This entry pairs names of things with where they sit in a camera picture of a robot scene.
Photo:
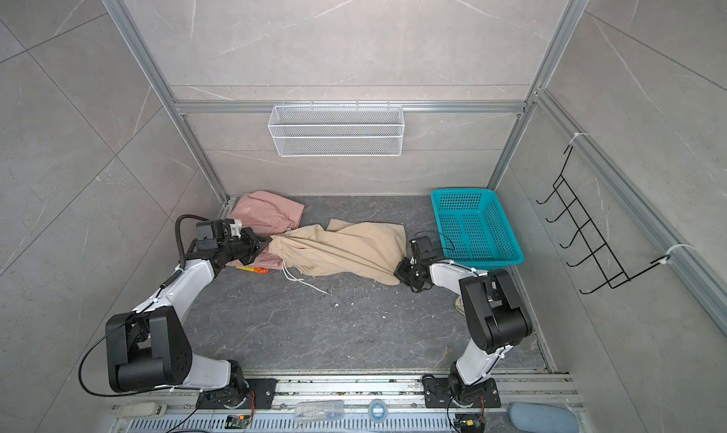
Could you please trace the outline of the rainbow striped shorts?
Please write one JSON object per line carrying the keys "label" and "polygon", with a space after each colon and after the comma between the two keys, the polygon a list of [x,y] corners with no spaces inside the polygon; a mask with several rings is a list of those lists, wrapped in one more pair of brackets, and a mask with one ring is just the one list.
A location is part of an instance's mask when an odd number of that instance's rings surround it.
{"label": "rainbow striped shorts", "polygon": [[248,267],[248,266],[235,266],[236,269],[256,273],[256,274],[269,274],[270,269],[261,267]]}

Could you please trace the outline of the pink shorts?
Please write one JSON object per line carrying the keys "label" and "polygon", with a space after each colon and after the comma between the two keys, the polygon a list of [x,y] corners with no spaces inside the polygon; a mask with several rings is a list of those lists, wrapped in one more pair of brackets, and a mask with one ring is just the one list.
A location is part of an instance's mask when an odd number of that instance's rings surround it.
{"label": "pink shorts", "polygon": [[242,196],[228,218],[240,220],[244,228],[251,228],[257,236],[269,237],[298,228],[303,213],[303,204],[257,191]]}

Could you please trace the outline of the teal plastic laundry basket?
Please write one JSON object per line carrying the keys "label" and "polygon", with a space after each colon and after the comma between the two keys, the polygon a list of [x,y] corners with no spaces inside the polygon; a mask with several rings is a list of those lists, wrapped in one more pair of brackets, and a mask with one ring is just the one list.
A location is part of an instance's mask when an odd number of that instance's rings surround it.
{"label": "teal plastic laundry basket", "polygon": [[524,253],[496,192],[441,189],[431,192],[446,258],[478,270],[518,266]]}

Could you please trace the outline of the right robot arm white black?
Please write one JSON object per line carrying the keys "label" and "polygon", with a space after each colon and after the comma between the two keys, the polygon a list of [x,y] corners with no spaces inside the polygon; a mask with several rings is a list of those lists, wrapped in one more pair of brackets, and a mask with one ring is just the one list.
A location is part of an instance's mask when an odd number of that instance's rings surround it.
{"label": "right robot arm white black", "polygon": [[448,376],[422,377],[425,406],[499,408],[499,389],[491,374],[533,330],[509,272],[478,270],[446,260],[427,236],[411,240],[410,249],[411,256],[401,260],[394,275],[415,293],[441,287],[460,296],[470,334]]}

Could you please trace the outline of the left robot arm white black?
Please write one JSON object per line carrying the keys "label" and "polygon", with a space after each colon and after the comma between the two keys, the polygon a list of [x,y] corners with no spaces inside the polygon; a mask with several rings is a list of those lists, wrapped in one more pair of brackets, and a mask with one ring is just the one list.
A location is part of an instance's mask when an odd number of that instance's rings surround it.
{"label": "left robot arm white black", "polygon": [[239,219],[191,215],[196,238],[184,242],[182,214],[174,222],[178,264],[172,275],[132,311],[110,317],[100,339],[106,349],[110,398],[157,391],[198,391],[199,404],[238,408],[253,391],[235,360],[194,353],[184,328],[187,311],[232,262],[252,264],[271,238]]}

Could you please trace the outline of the folded patterned beige shorts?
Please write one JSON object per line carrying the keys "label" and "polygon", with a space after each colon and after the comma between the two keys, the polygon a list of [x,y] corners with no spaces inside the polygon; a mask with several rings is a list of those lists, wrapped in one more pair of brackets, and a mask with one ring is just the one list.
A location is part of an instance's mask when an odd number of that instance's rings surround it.
{"label": "folded patterned beige shorts", "polygon": [[459,296],[459,297],[458,297],[458,298],[456,299],[456,303],[455,303],[454,305],[456,306],[456,310],[457,310],[457,311],[458,311],[458,312],[459,312],[459,313],[460,313],[461,315],[464,315],[464,314],[465,314],[464,302],[463,302],[463,298],[462,298],[461,296]]}

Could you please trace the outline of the clear tape roll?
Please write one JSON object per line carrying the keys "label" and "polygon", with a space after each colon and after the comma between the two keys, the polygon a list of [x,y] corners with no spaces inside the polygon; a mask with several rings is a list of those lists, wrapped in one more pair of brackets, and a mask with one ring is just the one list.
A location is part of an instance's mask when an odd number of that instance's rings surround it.
{"label": "clear tape roll", "polygon": [[383,400],[375,399],[369,403],[367,413],[372,423],[381,424],[388,416],[388,407]]}

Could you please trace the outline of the small circuit board right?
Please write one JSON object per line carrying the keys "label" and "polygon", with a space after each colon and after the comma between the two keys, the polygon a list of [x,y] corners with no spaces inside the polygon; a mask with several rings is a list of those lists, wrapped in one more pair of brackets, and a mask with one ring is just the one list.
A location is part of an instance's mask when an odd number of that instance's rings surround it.
{"label": "small circuit board right", "polygon": [[456,414],[452,420],[452,428],[458,433],[484,433],[486,425],[484,418],[475,414]]}

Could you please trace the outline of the small circuit board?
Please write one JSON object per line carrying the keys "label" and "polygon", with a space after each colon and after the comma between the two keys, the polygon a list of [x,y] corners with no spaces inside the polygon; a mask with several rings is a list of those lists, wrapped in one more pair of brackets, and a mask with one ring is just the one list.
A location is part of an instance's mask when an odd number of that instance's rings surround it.
{"label": "small circuit board", "polygon": [[486,425],[484,418],[475,414],[456,414],[452,420],[452,428],[458,433],[484,433]]}
{"label": "small circuit board", "polygon": [[225,419],[225,429],[247,429],[252,425],[253,416],[251,414],[235,414],[228,415]]}

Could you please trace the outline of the clear plastic bottle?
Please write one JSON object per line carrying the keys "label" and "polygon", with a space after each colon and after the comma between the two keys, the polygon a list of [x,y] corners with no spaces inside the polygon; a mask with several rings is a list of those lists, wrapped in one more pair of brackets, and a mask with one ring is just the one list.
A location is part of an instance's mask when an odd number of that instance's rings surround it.
{"label": "clear plastic bottle", "polygon": [[345,403],[341,400],[302,402],[295,406],[293,419],[297,423],[338,421],[346,413]]}

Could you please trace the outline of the small circuit board left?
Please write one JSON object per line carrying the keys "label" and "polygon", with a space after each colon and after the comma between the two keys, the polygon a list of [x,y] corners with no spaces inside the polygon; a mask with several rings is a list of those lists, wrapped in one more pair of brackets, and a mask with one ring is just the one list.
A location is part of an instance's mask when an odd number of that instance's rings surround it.
{"label": "small circuit board left", "polygon": [[252,425],[253,416],[251,414],[235,414],[228,415],[225,419],[225,429],[247,429]]}

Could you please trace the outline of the blue grey cloth bundle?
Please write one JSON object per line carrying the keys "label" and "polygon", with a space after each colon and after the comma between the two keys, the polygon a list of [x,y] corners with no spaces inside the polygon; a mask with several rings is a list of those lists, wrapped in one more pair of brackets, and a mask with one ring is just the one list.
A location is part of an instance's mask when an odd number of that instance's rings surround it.
{"label": "blue grey cloth bundle", "polygon": [[579,433],[577,416],[566,408],[514,403],[509,408],[511,423],[519,430],[532,433]]}

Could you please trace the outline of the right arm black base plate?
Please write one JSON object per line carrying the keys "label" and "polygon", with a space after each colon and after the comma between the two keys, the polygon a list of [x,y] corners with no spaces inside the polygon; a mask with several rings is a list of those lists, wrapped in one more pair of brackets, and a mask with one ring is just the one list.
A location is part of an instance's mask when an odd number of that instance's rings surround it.
{"label": "right arm black base plate", "polygon": [[421,378],[426,408],[501,408],[499,389],[492,378],[465,385],[454,376]]}

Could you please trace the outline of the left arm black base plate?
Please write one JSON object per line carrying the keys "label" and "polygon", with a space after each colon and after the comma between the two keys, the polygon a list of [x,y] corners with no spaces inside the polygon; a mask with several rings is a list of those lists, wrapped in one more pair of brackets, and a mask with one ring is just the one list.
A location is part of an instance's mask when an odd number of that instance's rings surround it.
{"label": "left arm black base plate", "polygon": [[198,396],[201,410],[249,410],[252,406],[269,410],[276,395],[278,380],[274,378],[246,379],[239,388],[216,389]]}

